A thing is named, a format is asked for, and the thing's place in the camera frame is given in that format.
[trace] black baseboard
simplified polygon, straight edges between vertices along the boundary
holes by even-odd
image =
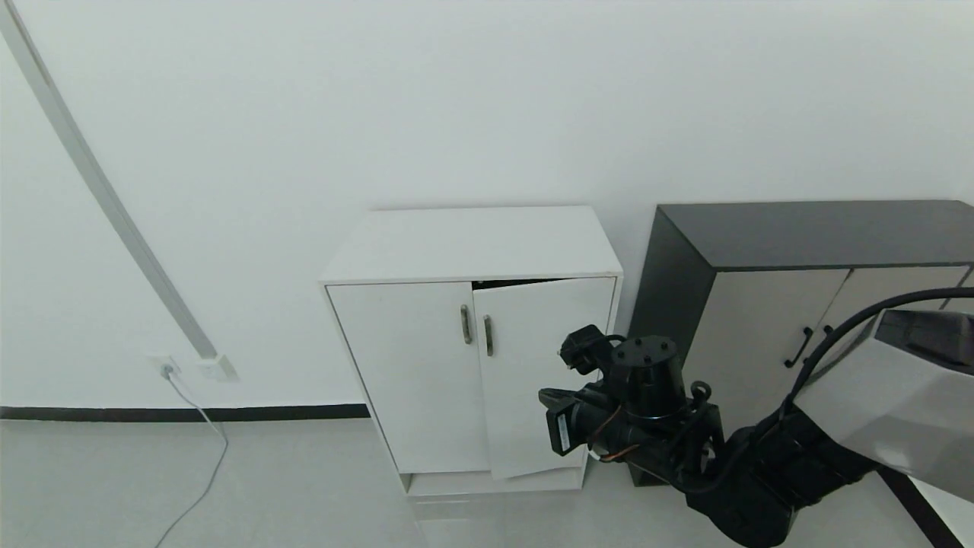
[[[910,517],[917,522],[919,529],[934,548],[964,548],[963,543],[954,535],[951,528],[947,527],[910,478],[885,467],[880,469],[880,477],[900,500],[900,504],[906,508]]]
[[[365,404],[338,406],[290,406],[273,408],[213,408],[205,410],[216,422],[255,420],[315,420],[367,418]],[[194,409],[77,409],[0,408],[0,418],[9,420],[61,420],[70,422],[203,422]]]

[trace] cabinet door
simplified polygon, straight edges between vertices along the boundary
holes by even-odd
[[[490,468],[470,283],[330,286],[400,473]]]
[[[805,349],[802,359],[811,354],[815,346],[825,338],[826,331],[847,320],[856,312],[877,302],[896,296],[930,290],[951,288],[960,283],[967,273],[966,266],[919,266],[897,268],[856,268],[843,282],[842,288],[829,305],[822,321],[816,326],[811,343]],[[925,300],[903,306],[914,310],[937,310],[944,303],[941,300]],[[819,367],[827,364],[842,348],[856,337],[859,330],[852,330],[836,343],[819,362]]]
[[[557,351],[579,328],[608,328],[615,284],[616,278],[586,278],[473,292],[494,478],[584,462],[583,450],[564,457],[551,450],[538,390],[578,390],[595,379],[569,371]]]
[[[796,358],[803,330],[818,325],[847,272],[717,274],[683,378],[687,386],[695,380],[710,384],[710,401],[720,406],[726,435],[781,404],[798,371],[785,368],[784,361]]]
[[[961,284],[966,288],[974,288],[974,274],[971,274],[964,280]],[[974,314],[974,298],[952,298],[944,310],[953,310],[954,312],[963,312],[965,314]]]

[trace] black cabinet top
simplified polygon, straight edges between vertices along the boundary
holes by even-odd
[[[974,208],[953,200],[659,206],[718,270],[974,262]]]

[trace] orange wire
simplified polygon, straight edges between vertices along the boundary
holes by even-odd
[[[618,414],[619,411],[622,411],[622,404],[619,404],[618,407],[616,408],[616,411],[613,412],[612,414],[610,414],[609,415],[609,418],[607,418],[605,420],[605,422],[603,422],[602,424],[600,424],[599,427],[595,429],[595,432],[592,432],[592,435],[588,437],[588,442],[589,443],[592,443],[593,441],[595,441],[595,438],[597,438],[598,435],[602,433],[602,430],[605,429],[605,427],[610,422],[612,422],[612,419],[616,418],[616,415]]]
[[[634,450],[637,450],[637,449],[639,449],[639,444],[636,444],[634,446],[629,446],[629,447],[625,448],[624,450],[621,450],[621,451],[619,451],[619,452],[617,452],[615,454],[607,454],[607,455],[603,456],[602,458],[600,458],[599,460],[601,460],[602,462],[609,462],[610,460],[615,460],[615,459],[617,459],[617,458],[619,458],[621,456],[624,456],[624,455],[626,455],[626,454],[628,454],[628,453],[630,453],[630,452],[632,452]]]

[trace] power outlet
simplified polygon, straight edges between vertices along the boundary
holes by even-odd
[[[204,377],[220,382],[230,382],[240,380],[237,371],[230,365],[230,360],[223,354],[217,354],[215,358],[207,358],[196,363],[200,368],[200,373]]]
[[[145,359],[148,361],[149,367],[151,367],[153,371],[155,371],[156,374],[162,378],[166,378],[166,376],[163,375],[163,368],[165,366],[171,367],[172,372],[174,373],[181,372],[179,370],[179,366],[172,360],[172,356],[169,354],[147,354]]]

